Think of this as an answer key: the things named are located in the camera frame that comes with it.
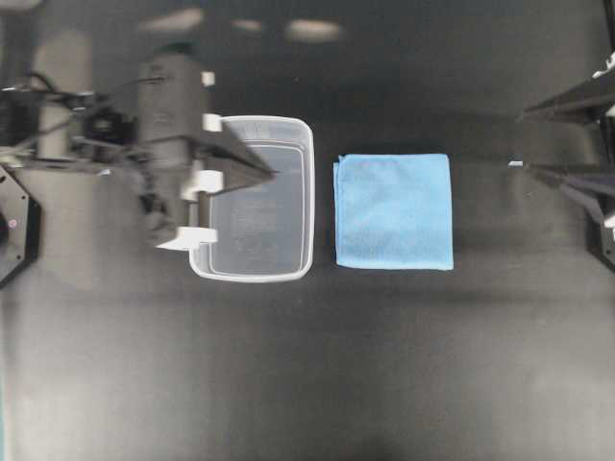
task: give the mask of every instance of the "cable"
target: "cable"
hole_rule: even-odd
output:
[[[42,77],[42,81],[45,81],[46,79],[36,73],[36,72],[31,72],[30,73],[31,76],[35,76],[37,75],[37,78],[41,78]],[[24,139],[23,141],[21,141],[20,143],[18,143],[16,146],[10,148],[8,151],[5,152],[0,152],[0,162],[2,161],[3,158],[7,159],[8,161],[12,161],[14,160],[14,156],[17,155],[19,152],[28,149],[30,146],[32,146],[33,144],[35,144],[39,139],[41,139],[42,137],[45,137],[48,134],[51,134],[53,132],[56,132],[57,130],[60,130],[64,127],[67,127],[70,122],[74,119],[74,118],[87,118],[90,115],[93,115],[94,113],[98,112],[100,109],[103,109],[105,106],[107,106],[110,102],[111,99],[113,99],[115,96],[117,96],[117,94],[122,91],[123,89],[125,89],[128,86],[131,85],[140,85],[140,84],[153,84],[153,83],[159,83],[161,81],[163,81],[164,78],[163,77],[151,77],[151,78],[145,78],[145,79],[135,79],[135,80],[130,80],[129,82],[126,82],[124,84],[118,85],[116,86],[114,89],[111,90],[111,92],[106,95],[102,101],[100,101],[99,103],[95,104],[94,106],[92,106],[89,109],[86,109],[82,112],[79,112],[78,114],[71,114],[68,118],[66,118],[65,120],[57,123],[56,125],[52,125],[51,127],[45,129],[45,130],[40,130],[36,133],[34,133],[31,136],[28,136],[26,139]]]
[[[51,91],[52,93],[57,93],[57,87],[51,82],[51,80],[49,80],[48,77],[45,77],[43,74],[39,73],[39,72],[27,72],[25,74],[25,77],[28,77],[30,79],[36,79],[39,82],[41,82],[43,85],[45,85],[47,87],[47,89],[49,91]]]
[[[615,52],[615,12],[613,12],[613,0],[603,0],[604,13],[606,14],[606,28],[611,45],[611,53]]]

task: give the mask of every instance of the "folded cloth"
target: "folded cloth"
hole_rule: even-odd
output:
[[[449,159],[348,155],[333,164],[337,264],[453,269]]]

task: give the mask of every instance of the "metal bracket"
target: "metal bracket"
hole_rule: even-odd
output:
[[[0,167],[0,287],[38,256],[40,205]]]

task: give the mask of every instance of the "black tabletop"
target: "black tabletop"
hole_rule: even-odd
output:
[[[69,90],[191,42],[217,111],[303,119],[316,167],[313,266],[265,285],[148,247],[119,178],[19,173],[44,213],[0,292],[8,459],[615,456],[613,274],[583,211],[507,168],[601,161],[597,132],[516,119],[603,67],[602,2],[48,0],[5,32],[5,78]],[[449,155],[454,271],[335,265],[350,153]]]

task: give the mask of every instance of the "transparent plastic bin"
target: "transparent plastic bin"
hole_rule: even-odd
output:
[[[209,222],[218,241],[190,252],[199,276],[241,282],[294,280],[310,268],[314,235],[314,148],[295,118],[222,119],[276,171],[270,182],[211,198]]]

